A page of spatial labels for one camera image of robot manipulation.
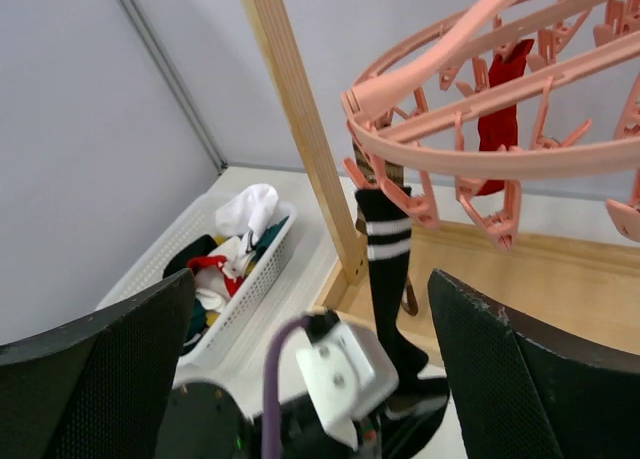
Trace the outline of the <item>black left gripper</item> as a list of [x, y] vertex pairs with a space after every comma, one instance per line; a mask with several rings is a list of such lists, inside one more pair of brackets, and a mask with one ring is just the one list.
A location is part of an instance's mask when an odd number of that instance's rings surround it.
[[[386, 414], [357, 422], [357, 448], [327, 435], [311, 399], [300, 394], [280, 406], [283, 458], [412, 458], [433, 438], [447, 408], [436, 407], [397, 420]], [[210, 381], [184, 383], [167, 404], [169, 458], [260, 458], [262, 416], [247, 416], [232, 395]]]

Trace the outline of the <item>red Christmas sock front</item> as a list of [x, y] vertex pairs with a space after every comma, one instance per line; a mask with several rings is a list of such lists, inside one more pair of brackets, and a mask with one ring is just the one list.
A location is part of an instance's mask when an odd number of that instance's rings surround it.
[[219, 295], [224, 300], [230, 300], [244, 282], [244, 277], [224, 255], [194, 258], [188, 268], [194, 273], [198, 291]]

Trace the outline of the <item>pink round clip hanger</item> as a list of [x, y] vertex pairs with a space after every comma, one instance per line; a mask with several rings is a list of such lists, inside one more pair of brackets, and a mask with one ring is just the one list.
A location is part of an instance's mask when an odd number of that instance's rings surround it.
[[[491, 88], [496, 54], [535, 41], [524, 75]], [[610, 140], [583, 144], [589, 125], [544, 132], [554, 90], [639, 55], [639, 0], [478, 0], [376, 60], [343, 93], [347, 126], [374, 184], [411, 219], [439, 225], [431, 178], [454, 178], [468, 217], [502, 250], [518, 233], [525, 180], [639, 168], [639, 91]], [[519, 142], [479, 151], [481, 116], [517, 105]]]

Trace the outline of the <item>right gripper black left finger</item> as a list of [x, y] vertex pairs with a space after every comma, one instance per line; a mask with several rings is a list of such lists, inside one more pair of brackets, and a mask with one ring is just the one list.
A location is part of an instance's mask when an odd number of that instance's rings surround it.
[[1, 347], [4, 458], [151, 458], [189, 328], [183, 269]]

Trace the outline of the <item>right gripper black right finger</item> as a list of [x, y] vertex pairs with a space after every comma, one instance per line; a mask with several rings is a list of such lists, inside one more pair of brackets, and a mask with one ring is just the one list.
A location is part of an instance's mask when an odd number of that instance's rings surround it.
[[434, 329], [470, 458], [636, 458], [639, 357], [435, 269]]

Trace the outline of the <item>black striped sock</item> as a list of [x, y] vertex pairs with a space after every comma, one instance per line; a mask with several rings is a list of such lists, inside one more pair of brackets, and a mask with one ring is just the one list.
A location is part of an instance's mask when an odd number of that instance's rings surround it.
[[377, 336], [398, 373], [396, 393], [448, 396], [446, 378], [418, 377], [428, 364], [429, 356], [397, 328], [408, 277], [412, 220], [380, 189], [359, 189], [355, 199], [366, 226], [369, 282]]

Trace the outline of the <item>white sock with black stripes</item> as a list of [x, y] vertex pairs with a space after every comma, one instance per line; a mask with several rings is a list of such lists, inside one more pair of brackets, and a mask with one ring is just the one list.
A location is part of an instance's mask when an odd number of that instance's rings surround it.
[[279, 204], [279, 196], [268, 184], [254, 184], [216, 210], [213, 224], [227, 238], [237, 236], [243, 241], [241, 251], [255, 251], [255, 245], [271, 221]]

